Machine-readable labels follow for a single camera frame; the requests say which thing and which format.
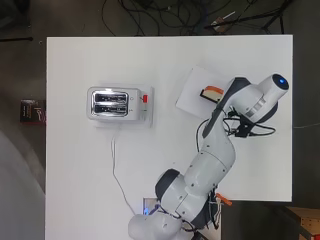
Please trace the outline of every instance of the white cable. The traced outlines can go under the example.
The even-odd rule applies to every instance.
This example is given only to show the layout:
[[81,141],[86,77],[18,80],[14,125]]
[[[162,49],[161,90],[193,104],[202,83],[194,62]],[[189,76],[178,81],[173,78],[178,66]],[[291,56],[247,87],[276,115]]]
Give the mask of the white cable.
[[119,128],[116,130],[116,132],[113,134],[112,136],[112,140],[111,140],[111,155],[112,155],[112,162],[113,162],[113,165],[112,165],[112,174],[113,174],[113,177],[114,179],[117,181],[119,187],[120,187],[120,190],[122,192],[122,195],[123,195],[123,198],[124,198],[124,201],[126,202],[127,206],[129,207],[129,209],[131,210],[132,214],[133,215],[136,215],[133,208],[131,207],[130,203],[128,202],[127,200],[127,197],[126,197],[126,194],[124,193],[124,190],[116,176],[116,173],[115,173],[115,170],[116,170],[116,136],[117,134],[119,133],[120,131],[120,126]]
[[300,127],[293,127],[294,129],[301,129],[301,128],[309,128],[309,127],[315,127],[320,125],[320,123],[315,123],[315,124],[310,124],[310,125],[305,125],[305,126],[300,126]]

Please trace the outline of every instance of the white paper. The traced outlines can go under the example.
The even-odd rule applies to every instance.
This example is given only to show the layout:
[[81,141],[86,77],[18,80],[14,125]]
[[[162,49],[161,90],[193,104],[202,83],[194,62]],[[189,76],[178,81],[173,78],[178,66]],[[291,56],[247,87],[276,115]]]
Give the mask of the white paper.
[[221,81],[218,76],[196,66],[188,76],[176,107],[201,119],[208,119],[210,118],[212,111],[215,109],[216,104],[201,97],[200,93],[207,86],[224,89],[226,83],[226,80]]

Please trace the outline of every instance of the small device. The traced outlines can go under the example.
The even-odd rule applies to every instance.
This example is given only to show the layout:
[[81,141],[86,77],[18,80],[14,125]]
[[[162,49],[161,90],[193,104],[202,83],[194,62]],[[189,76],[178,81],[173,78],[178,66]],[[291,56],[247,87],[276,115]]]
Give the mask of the small device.
[[102,122],[144,123],[152,119],[152,88],[111,84],[91,87],[87,96],[87,116]]

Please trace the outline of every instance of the orange object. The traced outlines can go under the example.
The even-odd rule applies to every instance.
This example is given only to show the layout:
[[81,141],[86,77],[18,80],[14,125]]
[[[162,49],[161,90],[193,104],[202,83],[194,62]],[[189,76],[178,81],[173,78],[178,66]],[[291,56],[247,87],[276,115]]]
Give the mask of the orange object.
[[228,206],[232,206],[232,202],[229,199],[222,196],[220,193],[216,193],[216,197],[220,198],[221,201],[224,202],[225,204],[227,204]]
[[217,88],[217,87],[213,87],[213,86],[208,86],[204,89],[205,91],[206,90],[209,90],[209,91],[215,91],[217,93],[220,93],[220,94],[223,94],[223,90],[221,88]]

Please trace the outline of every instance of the power cord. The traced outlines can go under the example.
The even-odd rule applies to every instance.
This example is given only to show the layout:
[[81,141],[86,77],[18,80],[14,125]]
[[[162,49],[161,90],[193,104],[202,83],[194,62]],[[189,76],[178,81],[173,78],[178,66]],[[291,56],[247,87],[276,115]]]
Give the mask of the power cord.
[[138,13],[138,22],[137,20],[134,18],[134,16],[131,14],[131,11],[128,11],[127,8],[125,7],[123,0],[118,0],[118,3],[121,5],[121,7],[129,14],[129,16],[131,17],[131,19],[135,22],[135,24],[137,25],[138,29],[137,29],[137,33],[136,35],[139,35],[139,32],[141,31],[142,35],[145,36],[145,33],[143,32],[142,28],[141,28],[141,15],[140,12],[137,8],[137,6],[135,5],[134,1],[130,0],[131,4],[133,5],[133,7],[136,9],[137,13]]
[[209,119],[206,119],[206,120],[204,120],[203,122],[201,122],[201,123],[199,124],[198,128],[197,128],[197,131],[196,131],[196,144],[197,144],[197,151],[198,151],[198,152],[200,151],[200,150],[199,150],[199,130],[200,130],[201,126],[202,126],[204,123],[208,122],[208,121],[209,121]]
[[108,0],[104,0],[104,2],[103,2],[103,4],[102,4],[101,19],[102,19],[102,22],[103,22],[104,26],[109,30],[109,32],[110,32],[113,36],[116,36],[116,35],[114,34],[114,32],[109,28],[109,26],[107,25],[107,23],[106,23],[105,20],[104,20],[104,14],[103,14],[103,13],[104,13],[104,7],[105,7],[107,1],[108,1]]
[[[154,10],[157,11],[159,14],[159,17],[160,17],[160,21],[167,28],[175,28],[175,29],[180,28],[180,30],[179,30],[180,35],[198,35],[198,32],[201,29],[200,27],[201,27],[202,23],[205,23],[208,20],[208,17],[211,16],[212,14],[224,9],[231,2],[231,0],[228,0],[228,2],[226,4],[224,4],[223,6],[221,6],[220,8],[218,8],[212,12],[208,12],[208,6],[210,6],[213,3],[213,0],[208,0],[206,2],[204,0],[190,0],[188,2],[185,0],[177,0],[176,3],[171,4],[169,6],[166,6],[166,7],[159,7],[156,2],[153,2],[152,4],[154,4],[155,7],[149,5],[147,7],[147,10],[139,9],[140,6],[137,6],[136,3],[134,2],[134,0],[130,0],[130,2],[132,3],[132,6],[134,9],[128,8],[125,5],[124,0],[118,0],[118,3],[129,14],[130,18],[132,19],[132,21],[134,21],[134,23],[137,26],[137,32],[136,32],[135,36],[146,36],[147,35],[141,27],[141,13],[147,15],[149,18],[152,19],[152,21],[156,24],[156,27],[157,27],[157,36],[160,36],[161,35],[160,34],[160,31],[161,31],[160,24],[159,24],[158,20],[150,13],[150,11],[154,11]],[[104,9],[105,9],[106,3],[107,3],[107,0],[104,0],[103,5],[102,5],[102,10],[101,10],[101,19],[102,19],[104,26],[108,29],[108,31],[113,36],[116,36],[116,34],[111,30],[111,28],[107,25],[107,23],[104,19]],[[192,19],[192,14],[191,14],[190,9],[187,6],[188,4],[191,4],[199,12],[199,18],[194,23],[190,23],[190,20]],[[181,16],[182,10],[186,11],[185,19],[183,19]],[[136,19],[132,13],[137,13],[138,19]],[[165,17],[164,17],[165,15],[171,15],[171,16],[177,18],[181,24],[178,24],[178,25],[168,24],[167,21],[165,20]]]
[[119,188],[122,192],[122,195],[123,195],[123,198],[124,198],[124,201],[126,202],[127,206],[129,207],[130,211],[132,212],[133,215],[136,215],[133,208],[131,207],[130,203],[128,202],[127,200],[127,197],[126,197],[126,194],[116,176],[116,138],[117,138],[117,135],[119,134],[120,132],[120,126],[119,128],[116,130],[116,132],[113,134],[112,136],[112,140],[111,140],[111,156],[112,156],[112,175],[114,177],[114,179],[116,180],[116,182],[118,183],[119,185]]
[[292,127],[293,129],[303,129],[303,128],[310,128],[310,127],[316,127],[319,126],[320,123],[314,123],[314,124],[309,124],[309,125],[304,125],[304,126],[298,126],[298,127]]

